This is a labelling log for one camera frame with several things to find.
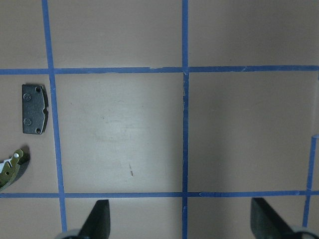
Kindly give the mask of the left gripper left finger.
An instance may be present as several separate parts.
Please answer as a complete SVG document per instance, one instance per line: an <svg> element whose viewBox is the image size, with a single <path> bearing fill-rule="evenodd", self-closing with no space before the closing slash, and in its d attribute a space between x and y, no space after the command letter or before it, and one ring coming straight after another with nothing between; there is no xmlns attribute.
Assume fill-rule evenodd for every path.
<svg viewBox="0 0 319 239"><path fill-rule="evenodd" d="M109 200L98 200L77 237L79 239L108 239L111 231Z"/></svg>

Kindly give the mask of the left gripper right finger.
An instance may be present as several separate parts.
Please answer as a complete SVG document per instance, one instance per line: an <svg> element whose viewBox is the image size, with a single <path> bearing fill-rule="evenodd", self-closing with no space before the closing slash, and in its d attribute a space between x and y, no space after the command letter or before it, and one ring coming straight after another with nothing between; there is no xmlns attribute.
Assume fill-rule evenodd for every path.
<svg viewBox="0 0 319 239"><path fill-rule="evenodd" d="M290 239L294 235L264 198L251 199L250 228L256 239Z"/></svg>

